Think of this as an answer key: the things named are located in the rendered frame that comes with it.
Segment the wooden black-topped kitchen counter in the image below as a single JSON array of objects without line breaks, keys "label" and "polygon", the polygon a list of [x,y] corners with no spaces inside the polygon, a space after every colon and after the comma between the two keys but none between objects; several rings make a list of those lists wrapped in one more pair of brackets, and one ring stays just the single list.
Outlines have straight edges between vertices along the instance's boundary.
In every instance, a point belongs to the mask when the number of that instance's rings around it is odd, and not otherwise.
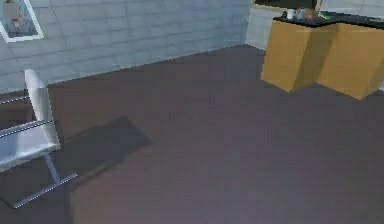
[{"label": "wooden black-topped kitchen counter", "polygon": [[384,19],[272,19],[261,79],[287,92],[314,83],[355,99],[384,86]]}]

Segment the brown and grey small object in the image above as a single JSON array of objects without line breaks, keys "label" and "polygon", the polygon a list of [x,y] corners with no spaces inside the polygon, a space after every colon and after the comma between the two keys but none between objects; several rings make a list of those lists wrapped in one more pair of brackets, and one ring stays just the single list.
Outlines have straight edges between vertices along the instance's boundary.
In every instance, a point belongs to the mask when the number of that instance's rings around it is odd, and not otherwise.
[{"label": "brown and grey small object", "polygon": [[297,19],[314,19],[317,17],[317,12],[310,8],[299,8],[296,10]]}]

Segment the silver grey metal chair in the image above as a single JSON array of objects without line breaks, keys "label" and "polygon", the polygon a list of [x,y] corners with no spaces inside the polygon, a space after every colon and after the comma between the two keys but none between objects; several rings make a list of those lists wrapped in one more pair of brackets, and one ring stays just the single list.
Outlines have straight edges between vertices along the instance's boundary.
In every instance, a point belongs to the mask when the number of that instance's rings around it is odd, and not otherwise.
[{"label": "silver grey metal chair", "polygon": [[24,71],[24,80],[27,93],[17,98],[2,100],[0,105],[28,99],[36,119],[0,130],[0,173],[43,157],[53,183],[15,203],[0,196],[0,201],[11,209],[18,209],[78,176],[77,173],[73,173],[61,178],[50,157],[52,152],[61,148],[61,143],[52,112],[48,85],[33,69]]}]

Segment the white framed wall picture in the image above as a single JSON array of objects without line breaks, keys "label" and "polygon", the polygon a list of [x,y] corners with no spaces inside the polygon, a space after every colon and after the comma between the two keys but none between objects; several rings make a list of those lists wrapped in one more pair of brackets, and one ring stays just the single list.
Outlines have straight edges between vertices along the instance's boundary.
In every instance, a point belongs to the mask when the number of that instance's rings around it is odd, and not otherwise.
[{"label": "white framed wall picture", "polygon": [[0,0],[0,35],[6,43],[44,38],[30,0]]}]

